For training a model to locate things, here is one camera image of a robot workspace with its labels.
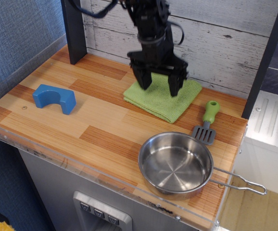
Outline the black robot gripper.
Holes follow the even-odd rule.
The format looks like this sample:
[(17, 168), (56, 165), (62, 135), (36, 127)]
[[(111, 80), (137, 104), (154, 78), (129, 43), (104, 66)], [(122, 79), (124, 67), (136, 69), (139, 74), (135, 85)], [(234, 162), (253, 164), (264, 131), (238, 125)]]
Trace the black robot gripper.
[(140, 51), (127, 53), (130, 66), (140, 87), (146, 90), (152, 83), (152, 73), (168, 76), (172, 97), (177, 96), (187, 77), (188, 63), (174, 54), (172, 36), (141, 40)]

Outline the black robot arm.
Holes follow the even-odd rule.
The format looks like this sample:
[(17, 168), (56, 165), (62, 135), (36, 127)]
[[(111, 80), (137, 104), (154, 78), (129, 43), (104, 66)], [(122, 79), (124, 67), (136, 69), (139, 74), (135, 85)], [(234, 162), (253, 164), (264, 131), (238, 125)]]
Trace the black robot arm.
[(174, 54), (174, 41), (168, 21), (169, 5), (165, 0), (123, 0), (138, 30), (141, 51), (130, 51), (130, 66), (140, 85), (146, 90), (152, 73), (166, 75), (171, 96), (175, 97), (187, 77), (188, 63)]

